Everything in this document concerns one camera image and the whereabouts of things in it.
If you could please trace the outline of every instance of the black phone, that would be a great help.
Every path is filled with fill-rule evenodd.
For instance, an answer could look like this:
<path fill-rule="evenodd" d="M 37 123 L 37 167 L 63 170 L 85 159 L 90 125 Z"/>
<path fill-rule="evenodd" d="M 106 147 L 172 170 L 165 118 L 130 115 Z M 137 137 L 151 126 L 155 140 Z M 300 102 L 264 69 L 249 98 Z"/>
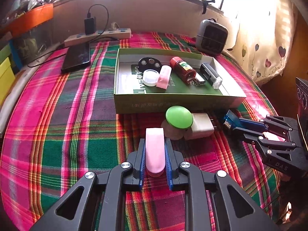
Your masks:
<path fill-rule="evenodd" d="M 90 65 L 90 45 L 82 43 L 69 47 L 61 72 L 67 73 L 85 68 Z"/>

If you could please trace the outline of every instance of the curtain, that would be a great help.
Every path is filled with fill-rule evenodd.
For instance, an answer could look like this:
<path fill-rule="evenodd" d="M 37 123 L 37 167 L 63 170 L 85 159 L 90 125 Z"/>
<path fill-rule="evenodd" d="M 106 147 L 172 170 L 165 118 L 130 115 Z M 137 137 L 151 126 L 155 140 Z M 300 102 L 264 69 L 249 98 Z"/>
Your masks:
<path fill-rule="evenodd" d="M 240 21 L 236 44 L 227 51 L 258 84 L 282 74 L 295 31 L 290 0 L 225 0 L 225 15 Z"/>

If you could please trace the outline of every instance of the black power adapter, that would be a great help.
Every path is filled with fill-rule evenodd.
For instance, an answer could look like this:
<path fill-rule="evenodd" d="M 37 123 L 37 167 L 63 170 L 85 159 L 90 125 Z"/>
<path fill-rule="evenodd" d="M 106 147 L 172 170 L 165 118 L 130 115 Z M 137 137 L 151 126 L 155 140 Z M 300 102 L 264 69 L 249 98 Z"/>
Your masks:
<path fill-rule="evenodd" d="M 84 32 L 86 35 L 91 35 L 96 32 L 96 18 L 91 17 L 91 13 L 88 13 L 87 18 L 84 19 Z"/>

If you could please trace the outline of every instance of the pink object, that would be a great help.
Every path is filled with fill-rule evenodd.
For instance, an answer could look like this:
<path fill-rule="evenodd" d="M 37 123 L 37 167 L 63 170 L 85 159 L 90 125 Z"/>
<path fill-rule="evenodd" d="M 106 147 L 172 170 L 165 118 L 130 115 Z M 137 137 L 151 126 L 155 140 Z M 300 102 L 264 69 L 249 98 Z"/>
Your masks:
<path fill-rule="evenodd" d="M 167 89 L 172 68 L 168 65 L 163 65 L 159 73 L 156 87 Z"/>
<path fill-rule="evenodd" d="M 166 160 L 163 128 L 147 128 L 146 130 L 145 166 L 152 177 L 158 177 L 164 172 Z"/>

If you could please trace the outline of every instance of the red bottle cap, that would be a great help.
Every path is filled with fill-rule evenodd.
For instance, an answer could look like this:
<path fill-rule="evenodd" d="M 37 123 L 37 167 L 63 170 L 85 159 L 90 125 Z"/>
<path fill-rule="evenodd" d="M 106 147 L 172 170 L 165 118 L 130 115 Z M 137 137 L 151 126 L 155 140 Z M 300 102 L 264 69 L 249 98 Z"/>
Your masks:
<path fill-rule="evenodd" d="M 179 58 L 178 56 L 173 57 L 173 58 L 171 59 L 171 61 L 170 61 L 170 66 L 171 66 L 172 69 L 174 68 L 175 64 L 176 64 L 178 61 L 182 61 L 182 59 Z"/>

